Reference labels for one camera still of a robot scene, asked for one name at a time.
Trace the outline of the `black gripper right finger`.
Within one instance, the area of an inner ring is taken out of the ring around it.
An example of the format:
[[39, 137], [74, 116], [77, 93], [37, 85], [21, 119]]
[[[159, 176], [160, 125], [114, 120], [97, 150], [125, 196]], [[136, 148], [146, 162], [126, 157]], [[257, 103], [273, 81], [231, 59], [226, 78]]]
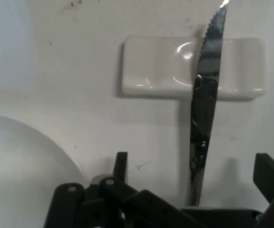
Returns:
[[267, 153], [257, 153], [253, 182], [269, 203], [257, 221], [257, 228], [274, 228], [274, 159]]

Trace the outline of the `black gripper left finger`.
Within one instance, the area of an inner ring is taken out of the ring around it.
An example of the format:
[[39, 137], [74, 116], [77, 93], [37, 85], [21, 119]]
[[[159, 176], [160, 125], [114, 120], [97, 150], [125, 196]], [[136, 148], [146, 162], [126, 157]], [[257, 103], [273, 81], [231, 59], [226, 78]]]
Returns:
[[148, 190], [126, 183], [127, 152], [116, 154], [113, 173], [84, 188], [59, 185], [53, 194], [48, 228], [198, 228], [200, 222]]

